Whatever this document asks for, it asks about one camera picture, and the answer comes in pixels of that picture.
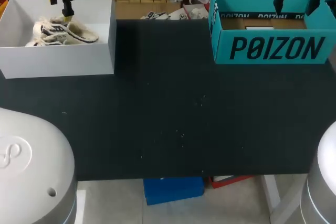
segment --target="tiled floor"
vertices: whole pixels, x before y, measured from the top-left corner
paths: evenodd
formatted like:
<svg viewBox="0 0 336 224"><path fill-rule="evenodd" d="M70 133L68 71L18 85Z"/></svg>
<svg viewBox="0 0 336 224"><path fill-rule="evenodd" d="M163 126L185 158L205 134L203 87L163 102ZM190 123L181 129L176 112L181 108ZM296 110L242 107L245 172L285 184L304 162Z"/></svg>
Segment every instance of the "tiled floor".
<svg viewBox="0 0 336 224"><path fill-rule="evenodd" d="M76 224L269 224L259 177L154 206L146 204L141 179L80 182L78 198Z"/></svg>

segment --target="robot logo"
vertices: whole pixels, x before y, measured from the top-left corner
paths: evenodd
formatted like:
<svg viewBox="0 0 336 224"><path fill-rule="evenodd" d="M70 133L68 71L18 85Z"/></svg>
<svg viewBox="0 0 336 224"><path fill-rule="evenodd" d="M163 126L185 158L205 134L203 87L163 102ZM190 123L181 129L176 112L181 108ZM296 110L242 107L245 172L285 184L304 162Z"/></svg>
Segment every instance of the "robot logo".
<svg viewBox="0 0 336 224"><path fill-rule="evenodd" d="M32 149L25 139L19 136L0 137L0 179L23 172L31 158Z"/></svg>
<svg viewBox="0 0 336 224"><path fill-rule="evenodd" d="M10 144L4 154L0 154L0 169L6 168L12 158L16 158L21 154L21 146L19 144Z"/></svg>

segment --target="shoe box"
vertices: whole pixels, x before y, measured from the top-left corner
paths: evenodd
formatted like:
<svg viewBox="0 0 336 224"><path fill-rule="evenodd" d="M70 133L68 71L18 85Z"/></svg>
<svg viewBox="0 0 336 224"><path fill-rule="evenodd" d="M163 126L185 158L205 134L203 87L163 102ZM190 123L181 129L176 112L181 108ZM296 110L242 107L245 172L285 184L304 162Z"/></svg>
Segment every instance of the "shoe box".
<svg viewBox="0 0 336 224"><path fill-rule="evenodd" d="M336 43L336 20L325 0L211 0L209 28L217 64L324 64Z"/></svg>
<svg viewBox="0 0 336 224"><path fill-rule="evenodd" d="M5 78L114 73L114 0L75 0L74 18L99 35L92 44L25 47L40 17L61 15L62 0L10 0L0 20L0 70Z"/></svg>
<svg viewBox="0 0 336 224"><path fill-rule="evenodd" d="M181 8L167 0L115 0L116 19L141 19L149 12L170 14Z"/></svg>

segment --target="sneaker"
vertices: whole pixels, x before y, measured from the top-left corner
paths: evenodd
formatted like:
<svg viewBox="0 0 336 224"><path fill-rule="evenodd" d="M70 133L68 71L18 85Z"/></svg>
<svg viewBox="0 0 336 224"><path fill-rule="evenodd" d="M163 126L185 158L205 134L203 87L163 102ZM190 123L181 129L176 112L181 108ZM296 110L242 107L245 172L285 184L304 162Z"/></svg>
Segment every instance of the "sneaker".
<svg viewBox="0 0 336 224"><path fill-rule="evenodd" d="M67 45L67 41L60 42L53 35L45 38L34 38L32 41L26 44L26 47L39 47L39 46L61 46Z"/></svg>
<svg viewBox="0 0 336 224"><path fill-rule="evenodd" d="M33 27L33 34L37 38L53 36L60 42L68 44L90 44L98 41L98 35L77 21L64 22L62 18L47 20L42 18Z"/></svg>

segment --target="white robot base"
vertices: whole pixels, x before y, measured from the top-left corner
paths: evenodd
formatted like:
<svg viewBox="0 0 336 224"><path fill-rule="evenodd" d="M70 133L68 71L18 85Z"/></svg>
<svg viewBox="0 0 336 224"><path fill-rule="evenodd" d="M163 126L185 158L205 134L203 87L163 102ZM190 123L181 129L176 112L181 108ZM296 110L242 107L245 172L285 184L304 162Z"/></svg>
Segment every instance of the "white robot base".
<svg viewBox="0 0 336 224"><path fill-rule="evenodd" d="M74 224L73 156L49 122L0 108L0 223Z"/></svg>

